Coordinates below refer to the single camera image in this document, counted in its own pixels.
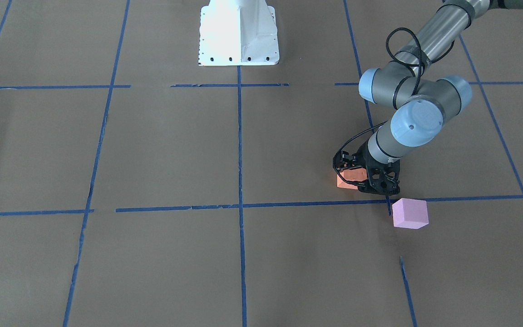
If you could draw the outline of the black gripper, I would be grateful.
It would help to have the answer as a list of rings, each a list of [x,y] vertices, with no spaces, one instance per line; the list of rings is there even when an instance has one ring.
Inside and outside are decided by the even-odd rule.
[[[349,154],[342,149],[333,157],[333,169],[348,184],[357,185],[362,193],[376,195],[398,195],[400,193],[400,163],[380,163],[369,152],[366,144],[356,153]],[[340,172],[343,170],[366,169],[368,179],[364,182],[349,182]]]

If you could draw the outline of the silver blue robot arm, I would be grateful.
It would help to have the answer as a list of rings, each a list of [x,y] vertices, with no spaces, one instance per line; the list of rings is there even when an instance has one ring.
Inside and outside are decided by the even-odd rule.
[[[471,85],[460,76],[436,81],[423,74],[442,60],[457,37],[491,9],[521,9],[523,0],[444,0],[434,16],[411,41],[392,53],[383,68],[366,70],[359,94],[366,101],[395,110],[390,120],[372,127],[374,134],[354,154],[342,146],[332,160],[340,182],[363,193],[397,195],[400,160],[434,139],[444,125],[463,112],[473,97]]]

